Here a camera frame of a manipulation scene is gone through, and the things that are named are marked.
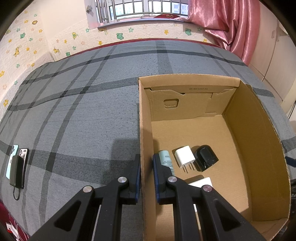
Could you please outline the large white power adapter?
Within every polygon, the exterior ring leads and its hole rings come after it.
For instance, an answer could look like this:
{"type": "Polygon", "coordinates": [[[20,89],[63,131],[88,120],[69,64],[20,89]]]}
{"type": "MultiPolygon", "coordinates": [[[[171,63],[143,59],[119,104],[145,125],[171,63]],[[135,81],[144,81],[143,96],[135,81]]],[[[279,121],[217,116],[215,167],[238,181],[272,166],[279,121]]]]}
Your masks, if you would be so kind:
{"type": "Polygon", "coordinates": [[[204,186],[204,185],[209,185],[209,186],[213,187],[210,177],[206,177],[206,178],[200,179],[198,181],[194,181],[192,183],[189,183],[189,185],[194,186],[194,187],[198,187],[198,188],[202,188],[202,186],[204,186]]]}

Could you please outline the black cylindrical cap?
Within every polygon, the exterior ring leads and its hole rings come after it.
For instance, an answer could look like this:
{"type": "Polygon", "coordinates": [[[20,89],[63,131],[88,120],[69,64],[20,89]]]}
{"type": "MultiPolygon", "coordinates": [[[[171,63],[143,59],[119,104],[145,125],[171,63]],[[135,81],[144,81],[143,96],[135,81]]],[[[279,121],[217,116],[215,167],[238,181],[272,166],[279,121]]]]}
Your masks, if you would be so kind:
{"type": "Polygon", "coordinates": [[[209,145],[199,146],[194,152],[194,156],[197,166],[202,172],[219,161],[218,157],[209,145]]]}

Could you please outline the small white plug charger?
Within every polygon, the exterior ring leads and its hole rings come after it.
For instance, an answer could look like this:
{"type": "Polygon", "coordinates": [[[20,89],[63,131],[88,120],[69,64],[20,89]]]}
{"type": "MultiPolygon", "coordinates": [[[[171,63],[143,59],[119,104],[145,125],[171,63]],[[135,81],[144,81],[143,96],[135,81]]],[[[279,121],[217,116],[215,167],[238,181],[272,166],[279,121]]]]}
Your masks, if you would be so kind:
{"type": "Polygon", "coordinates": [[[189,146],[184,146],[175,150],[175,158],[178,166],[188,173],[187,166],[195,162],[195,156],[189,146]]]}

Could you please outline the light blue tube bottle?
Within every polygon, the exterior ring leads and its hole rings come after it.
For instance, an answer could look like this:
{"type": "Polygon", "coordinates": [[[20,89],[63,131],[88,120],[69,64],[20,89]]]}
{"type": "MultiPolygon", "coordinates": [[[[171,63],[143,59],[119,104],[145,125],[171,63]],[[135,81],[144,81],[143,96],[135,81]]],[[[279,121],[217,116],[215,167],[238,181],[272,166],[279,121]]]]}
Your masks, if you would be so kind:
{"type": "Polygon", "coordinates": [[[173,176],[175,176],[175,171],[174,171],[174,168],[173,168],[173,163],[171,161],[169,152],[167,150],[159,151],[159,158],[160,158],[161,164],[163,166],[169,167],[170,170],[171,170],[171,174],[173,176]]]}

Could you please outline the brown cardboard box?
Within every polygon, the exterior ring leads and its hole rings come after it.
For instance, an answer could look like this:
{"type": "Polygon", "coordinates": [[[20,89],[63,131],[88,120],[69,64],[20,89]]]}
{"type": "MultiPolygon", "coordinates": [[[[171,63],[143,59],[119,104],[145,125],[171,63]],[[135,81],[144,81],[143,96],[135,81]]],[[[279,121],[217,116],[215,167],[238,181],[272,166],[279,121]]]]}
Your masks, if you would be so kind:
{"type": "Polygon", "coordinates": [[[140,77],[139,129],[144,240],[174,240],[173,207],[157,204],[152,156],[209,145],[218,162],[201,171],[172,158],[187,182],[209,177],[266,240],[290,213],[290,177],[283,147],[262,102],[239,78],[203,74],[140,77]]]}

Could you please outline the black power bank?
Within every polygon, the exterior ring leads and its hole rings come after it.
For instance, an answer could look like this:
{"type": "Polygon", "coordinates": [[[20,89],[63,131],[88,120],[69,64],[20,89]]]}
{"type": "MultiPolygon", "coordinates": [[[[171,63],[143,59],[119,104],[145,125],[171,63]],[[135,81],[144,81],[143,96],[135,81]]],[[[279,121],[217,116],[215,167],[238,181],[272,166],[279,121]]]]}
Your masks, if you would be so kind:
{"type": "Polygon", "coordinates": [[[23,189],[23,164],[21,156],[13,156],[11,161],[10,185],[13,186],[13,198],[18,201],[21,189],[23,189]]]}

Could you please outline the phone with dark case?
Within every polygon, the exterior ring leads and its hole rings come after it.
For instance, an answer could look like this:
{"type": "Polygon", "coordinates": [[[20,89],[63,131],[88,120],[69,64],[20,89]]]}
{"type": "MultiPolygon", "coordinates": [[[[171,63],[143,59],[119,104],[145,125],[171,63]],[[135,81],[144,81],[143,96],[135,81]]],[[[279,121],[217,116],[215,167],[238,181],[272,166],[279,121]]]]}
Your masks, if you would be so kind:
{"type": "Polygon", "coordinates": [[[27,166],[27,162],[28,162],[29,149],[27,149],[27,148],[20,149],[19,156],[23,159],[22,185],[21,185],[21,188],[24,189],[24,185],[25,185],[25,172],[26,172],[26,166],[27,166]]]}

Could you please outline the beige wardrobe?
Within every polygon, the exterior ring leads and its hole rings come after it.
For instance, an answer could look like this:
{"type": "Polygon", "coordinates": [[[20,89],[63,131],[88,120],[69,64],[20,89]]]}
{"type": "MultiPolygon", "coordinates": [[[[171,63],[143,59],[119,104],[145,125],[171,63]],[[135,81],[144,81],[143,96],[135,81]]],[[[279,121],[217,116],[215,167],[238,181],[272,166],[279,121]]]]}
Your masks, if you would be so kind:
{"type": "Polygon", "coordinates": [[[288,113],[295,102],[295,45],[278,18],[263,4],[249,67],[288,113]]]}

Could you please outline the grey plaid bed cover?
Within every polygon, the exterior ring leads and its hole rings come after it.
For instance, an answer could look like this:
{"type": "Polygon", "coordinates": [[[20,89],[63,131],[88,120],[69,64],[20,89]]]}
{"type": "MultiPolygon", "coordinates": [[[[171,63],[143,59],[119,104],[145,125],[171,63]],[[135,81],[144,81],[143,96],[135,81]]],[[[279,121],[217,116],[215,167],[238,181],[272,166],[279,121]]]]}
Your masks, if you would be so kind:
{"type": "Polygon", "coordinates": [[[86,51],[32,71],[1,120],[1,201],[29,235],[83,186],[106,185],[139,153],[138,78],[197,73],[252,85],[295,159],[295,133],[274,95],[236,55],[206,44],[148,40],[86,51]],[[20,198],[6,169],[29,149],[20,198]]]}

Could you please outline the light green smartphone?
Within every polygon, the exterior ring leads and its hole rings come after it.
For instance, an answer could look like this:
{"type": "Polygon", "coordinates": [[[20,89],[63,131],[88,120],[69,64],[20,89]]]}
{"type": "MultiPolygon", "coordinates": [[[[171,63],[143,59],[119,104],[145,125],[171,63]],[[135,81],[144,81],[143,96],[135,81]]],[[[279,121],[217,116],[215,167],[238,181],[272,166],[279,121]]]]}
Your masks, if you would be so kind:
{"type": "Polygon", "coordinates": [[[18,145],[13,145],[13,149],[12,149],[12,152],[11,152],[11,154],[10,154],[9,161],[8,161],[8,166],[7,166],[7,169],[6,169],[6,177],[7,177],[8,179],[10,179],[12,159],[13,159],[13,157],[17,154],[17,152],[18,152],[18,148],[19,148],[18,145]]]}

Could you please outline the pink satin curtain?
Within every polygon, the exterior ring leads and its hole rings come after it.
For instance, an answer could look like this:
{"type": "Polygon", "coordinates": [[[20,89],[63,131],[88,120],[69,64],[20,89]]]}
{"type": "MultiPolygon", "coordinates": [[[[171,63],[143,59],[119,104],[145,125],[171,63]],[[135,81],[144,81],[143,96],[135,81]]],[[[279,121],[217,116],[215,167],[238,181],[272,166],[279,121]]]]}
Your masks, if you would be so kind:
{"type": "Polygon", "coordinates": [[[188,16],[179,19],[202,27],[219,47],[250,63],[259,34],[259,1],[189,1],[188,16]]]}

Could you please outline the barred window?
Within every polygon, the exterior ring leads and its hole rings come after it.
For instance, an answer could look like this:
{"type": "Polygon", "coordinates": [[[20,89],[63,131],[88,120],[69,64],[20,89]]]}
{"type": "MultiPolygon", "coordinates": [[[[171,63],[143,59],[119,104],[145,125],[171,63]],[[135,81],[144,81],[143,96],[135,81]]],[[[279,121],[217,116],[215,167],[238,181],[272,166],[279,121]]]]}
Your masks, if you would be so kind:
{"type": "Polygon", "coordinates": [[[168,18],[187,16],[187,0],[103,0],[95,1],[100,23],[131,18],[168,18]]]}

